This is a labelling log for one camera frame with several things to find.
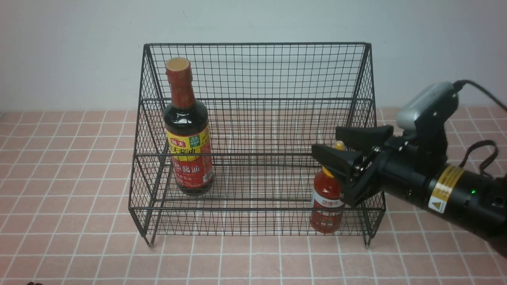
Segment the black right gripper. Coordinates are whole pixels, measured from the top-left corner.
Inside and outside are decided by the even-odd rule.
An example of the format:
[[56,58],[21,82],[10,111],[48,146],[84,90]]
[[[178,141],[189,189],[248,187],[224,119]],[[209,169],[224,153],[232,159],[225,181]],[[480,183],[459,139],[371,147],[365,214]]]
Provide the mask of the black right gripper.
[[386,192],[418,208],[426,208],[439,172],[439,157],[424,153],[394,127],[335,128],[335,138],[355,151],[324,144],[311,146],[312,157],[342,184],[343,200],[356,206]]

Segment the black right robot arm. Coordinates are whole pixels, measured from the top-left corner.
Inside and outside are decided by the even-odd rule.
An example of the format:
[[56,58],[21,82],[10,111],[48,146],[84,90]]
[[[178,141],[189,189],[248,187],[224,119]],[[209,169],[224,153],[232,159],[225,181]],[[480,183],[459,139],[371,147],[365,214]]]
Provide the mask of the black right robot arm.
[[337,127],[350,151],[314,144],[312,157],[341,184],[344,204],[358,206],[388,193],[458,226],[506,257],[506,177],[473,173],[447,162],[443,128],[430,139],[391,125]]

